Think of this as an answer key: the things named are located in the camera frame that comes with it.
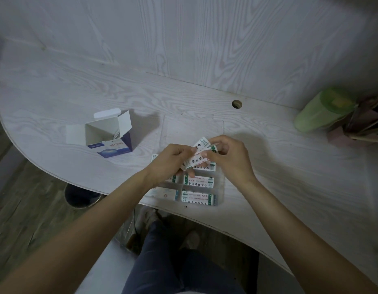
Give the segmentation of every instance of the person's left hand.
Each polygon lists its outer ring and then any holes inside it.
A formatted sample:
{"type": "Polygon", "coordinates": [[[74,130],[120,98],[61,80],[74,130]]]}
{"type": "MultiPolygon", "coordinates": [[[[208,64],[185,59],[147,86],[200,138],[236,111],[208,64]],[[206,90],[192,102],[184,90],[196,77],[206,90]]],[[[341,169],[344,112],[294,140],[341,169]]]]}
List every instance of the person's left hand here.
{"type": "MultiPolygon", "coordinates": [[[[180,170],[182,163],[192,157],[196,152],[195,147],[181,144],[169,144],[145,169],[152,178],[152,184],[164,182],[180,170]]],[[[188,173],[194,176],[191,169],[188,173]]]]}

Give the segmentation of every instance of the transparent container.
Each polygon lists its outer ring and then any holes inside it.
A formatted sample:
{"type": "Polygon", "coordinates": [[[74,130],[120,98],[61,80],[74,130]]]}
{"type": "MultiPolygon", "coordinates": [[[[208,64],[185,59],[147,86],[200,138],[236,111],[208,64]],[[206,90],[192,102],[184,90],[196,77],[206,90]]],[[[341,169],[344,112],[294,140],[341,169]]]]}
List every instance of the transparent container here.
{"type": "Polygon", "coordinates": [[[329,126],[352,112],[355,107],[354,95],[342,88],[328,88],[319,92],[296,116],[294,126],[304,133],[329,126]]]}
{"type": "MultiPolygon", "coordinates": [[[[153,150],[153,154],[160,154],[164,148],[170,143],[185,144],[193,146],[201,138],[205,137],[210,139],[212,137],[223,134],[224,122],[219,120],[214,120],[211,118],[190,118],[181,115],[167,114],[163,118],[162,130],[160,140],[153,150]]],[[[175,204],[180,205],[193,205],[195,203],[182,202],[182,190],[199,192],[205,194],[214,194],[215,201],[214,205],[220,205],[223,203],[224,199],[224,174],[221,168],[216,164],[216,171],[206,171],[201,169],[193,168],[195,175],[206,176],[214,178],[214,187],[198,187],[189,186],[183,184],[183,179],[186,174],[179,175],[175,183],[172,182],[162,182],[159,187],[169,188],[179,191],[179,196],[175,201],[175,204]]]]}

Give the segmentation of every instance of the person's right forearm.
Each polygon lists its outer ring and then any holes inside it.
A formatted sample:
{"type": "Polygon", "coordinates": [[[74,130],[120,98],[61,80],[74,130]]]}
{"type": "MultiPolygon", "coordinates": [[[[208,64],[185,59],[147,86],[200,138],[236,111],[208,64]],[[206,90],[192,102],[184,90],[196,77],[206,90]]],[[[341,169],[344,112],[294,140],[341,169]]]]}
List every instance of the person's right forearm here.
{"type": "Polygon", "coordinates": [[[378,293],[347,259],[304,225],[260,182],[237,186],[306,293],[378,293]]]}

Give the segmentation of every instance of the person's left forearm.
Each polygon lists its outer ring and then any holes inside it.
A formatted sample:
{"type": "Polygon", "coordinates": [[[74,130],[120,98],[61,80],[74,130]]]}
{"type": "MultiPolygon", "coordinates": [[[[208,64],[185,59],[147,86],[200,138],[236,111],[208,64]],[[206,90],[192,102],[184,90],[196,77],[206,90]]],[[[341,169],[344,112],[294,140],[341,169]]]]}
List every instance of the person's left forearm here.
{"type": "Polygon", "coordinates": [[[65,228],[0,284],[0,293],[73,293],[144,194],[144,169],[65,228]]]}

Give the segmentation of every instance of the white wood grain desk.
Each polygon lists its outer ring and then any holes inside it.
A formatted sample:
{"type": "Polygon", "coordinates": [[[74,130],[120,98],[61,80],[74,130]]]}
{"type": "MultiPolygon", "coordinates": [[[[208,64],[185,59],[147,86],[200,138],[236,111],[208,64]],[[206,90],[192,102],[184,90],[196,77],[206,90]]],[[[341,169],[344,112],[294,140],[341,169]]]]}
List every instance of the white wood grain desk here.
{"type": "MultiPolygon", "coordinates": [[[[0,64],[0,119],[15,146],[64,181],[108,194],[149,161],[164,114],[223,120],[243,140],[258,178],[294,214],[377,282],[364,157],[329,145],[323,132],[298,133],[297,110],[141,71],[8,42],[0,64]],[[239,99],[241,109],[231,102],[239,99]],[[94,112],[132,109],[133,153],[104,159],[65,144],[65,125],[94,112]]],[[[214,208],[144,198],[141,203],[230,235],[288,270],[242,195],[225,182],[214,208]]]]}

